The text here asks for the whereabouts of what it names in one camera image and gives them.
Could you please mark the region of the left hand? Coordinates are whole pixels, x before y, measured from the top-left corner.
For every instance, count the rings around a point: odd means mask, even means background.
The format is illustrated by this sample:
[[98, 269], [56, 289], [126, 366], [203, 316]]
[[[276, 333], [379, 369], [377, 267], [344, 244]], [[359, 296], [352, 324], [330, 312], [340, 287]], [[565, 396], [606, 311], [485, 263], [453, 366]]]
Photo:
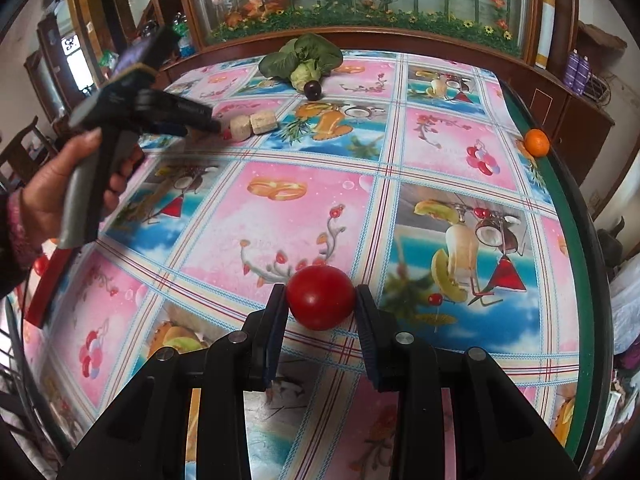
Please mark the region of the left hand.
[[[21, 192], [21, 220], [26, 240], [35, 252], [50, 238], [57, 238], [61, 231], [63, 206], [68, 181], [75, 168], [100, 147], [100, 129], [74, 136], [54, 159], [47, 162], [28, 182]], [[113, 212], [119, 197], [126, 191], [134, 166], [142, 161], [143, 152], [138, 144], [111, 175], [103, 193], [104, 214]]]

